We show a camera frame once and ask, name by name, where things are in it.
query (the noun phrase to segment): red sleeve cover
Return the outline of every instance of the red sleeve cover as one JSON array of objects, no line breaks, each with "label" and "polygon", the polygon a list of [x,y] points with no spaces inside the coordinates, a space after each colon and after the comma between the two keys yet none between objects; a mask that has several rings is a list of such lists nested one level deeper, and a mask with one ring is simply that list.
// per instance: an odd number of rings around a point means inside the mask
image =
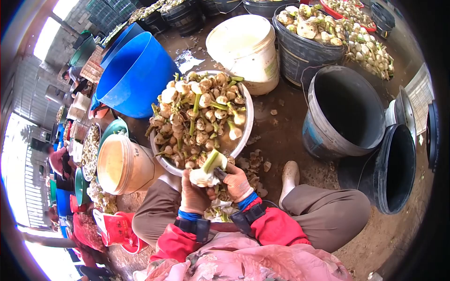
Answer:
[{"label": "red sleeve cover", "polygon": [[[258,203],[262,203],[260,197],[250,203],[244,211]],[[265,215],[252,223],[252,232],[262,245],[311,245],[298,222],[278,208],[267,208]]]},{"label": "red sleeve cover", "polygon": [[[244,211],[258,203],[262,203],[260,197],[250,203]],[[288,214],[277,208],[267,208],[265,215],[253,222],[252,232],[262,245],[311,245],[300,225]],[[197,243],[196,239],[195,234],[184,232],[174,224],[169,224],[159,237],[157,241],[158,252],[150,257],[150,262],[158,259],[176,259],[182,263],[190,253],[195,252],[200,247],[201,244]]]},{"label": "red sleeve cover", "polygon": [[176,259],[183,263],[190,253],[200,247],[201,244],[197,243],[196,239],[197,235],[184,232],[171,223],[158,238],[156,242],[158,252],[150,257],[150,262],[158,259]]}]

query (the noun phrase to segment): concrete floor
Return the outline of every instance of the concrete floor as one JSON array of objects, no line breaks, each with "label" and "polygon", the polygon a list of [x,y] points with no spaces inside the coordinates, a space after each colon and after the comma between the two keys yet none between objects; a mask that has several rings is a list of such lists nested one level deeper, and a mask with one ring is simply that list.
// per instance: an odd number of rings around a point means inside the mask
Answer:
[{"label": "concrete floor", "polygon": [[[232,16],[246,13],[244,9],[236,9]],[[174,30],[158,35],[156,38],[168,51],[173,59],[184,49],[192,47],[195,58],[204,59],[200,65],[192,70],[217,70],[206,49],[205,38],[217,24],[231,17],[231,15],[219,15],[208,20],[201,32],[197,32],[191,40],[189,37],[181,38]],[[406,86],[422,64],[420,53],[411,48],[409,37],[403,36],[406,28],[397,25],[401,37],[391,34],[384,43],[388,46],[389,54],[395,59],[396,74],[391,81],[381,81],[377,77],[363,71],[358,65],[350,63],[346,65],[363,75],[378,92],[383,105],[387,108],[389,102],[398,94],[399,85]],[[303,92],[287,84],[283,79],[271,93],[265,96],[254,97],[255,120],[252,136],[261,136],[256,143],[244,148],[242,156],[248,157],[250,152],[256,149],[262,150],[265,160],[272,163],[271,169],[265,173],[263,169],[259,176],[264,187],[269,191],[265,199],[278,203],[281,193],[281,173],[284,164],[288,160],[295,160],[301,170],[301,183],[326,188],[339,189],[337,180],[336,162],[320,162],[310,157],[302,144],[302,125],[307,111],[307,105]],[[276,109],[278,114],[272,116],[270,111]],[[124,117],[131,133],[141,145],[150,147],[150,142],[144,137],[148,126],[147,120],[135,120]],[[428,161],[425,144],[417,146],[417,165],[414,188],[406,207],[396,215],[383,215],[372,207],[370,220],[363,231],[347,245],[334,252],[353,274],[354,280],[366,280],[372,271],[380,274],[389,274],[405,253],[408,243],[414,237],[416,229],[427,206],[429,192],[433,181],[433,175],[428,169]],[[145,194],[134,193],[118,196],[118,208],[125,212],[135,212],[142,202]],[[119,246],[109,248],[109,257],[115,270],[123,279],[132,280],[135,270],[145,269],[150,255],[154,249],[148,247],[143,252],[130,255]]]}]

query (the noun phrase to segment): blue wrist band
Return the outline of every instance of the blue wrist band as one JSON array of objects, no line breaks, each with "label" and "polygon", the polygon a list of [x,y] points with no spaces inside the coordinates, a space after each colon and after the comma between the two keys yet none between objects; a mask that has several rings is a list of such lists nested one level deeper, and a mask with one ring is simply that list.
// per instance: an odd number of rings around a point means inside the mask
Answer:
[{"label": "blue wrist band", "polygon": [[252,203],[256,198],[258,198],[258,195],[256,194],[256,192],[253,192],[247,198],[240,201],[238,203],[239,210],[243,210],[243,209],[247,208],[247,206],[250,205],[250,203]]},{"label": "blue wrist band", "polygon": [[196,221],[197,219],[201,219],[202,216],[199,214],[195,214],[195,213],[186,213],[183,212],[181,210],[178,210],[178,216],[182,219],[188,219],[188,220],[193,220]]}]

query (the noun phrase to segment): glove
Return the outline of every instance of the glove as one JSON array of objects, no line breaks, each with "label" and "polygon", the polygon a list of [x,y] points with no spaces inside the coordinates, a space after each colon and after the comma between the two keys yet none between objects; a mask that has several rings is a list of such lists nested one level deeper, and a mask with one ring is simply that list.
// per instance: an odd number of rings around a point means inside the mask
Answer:
[{"label": "glove", "polygon": [[208,198],[205,188],[200,188],[191,184],[191,181],[189,180],[189,170],[183,171],[181,187],[180,211],[203,215],[205,210],[211,205],[211,200]]},{"label": "glove", "polygon": [[226,171],[228,175],[223,182],[228,184],[228,193],[235,203],[241,202],[253,193],[244,171],[230,163],[227,164]]}]

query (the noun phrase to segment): red shopping bag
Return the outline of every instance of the red shopping bag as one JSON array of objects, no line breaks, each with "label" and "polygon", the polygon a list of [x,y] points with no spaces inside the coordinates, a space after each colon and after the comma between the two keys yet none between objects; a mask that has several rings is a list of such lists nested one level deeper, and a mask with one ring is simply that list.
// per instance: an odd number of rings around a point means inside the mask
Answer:
[{"label": "red shopping bag", "polygon": [[102,240],[105,246],[129,244],[131,224],[127,218],[119,215],[104,214],[103,221],[105,232],[102,232]]}]

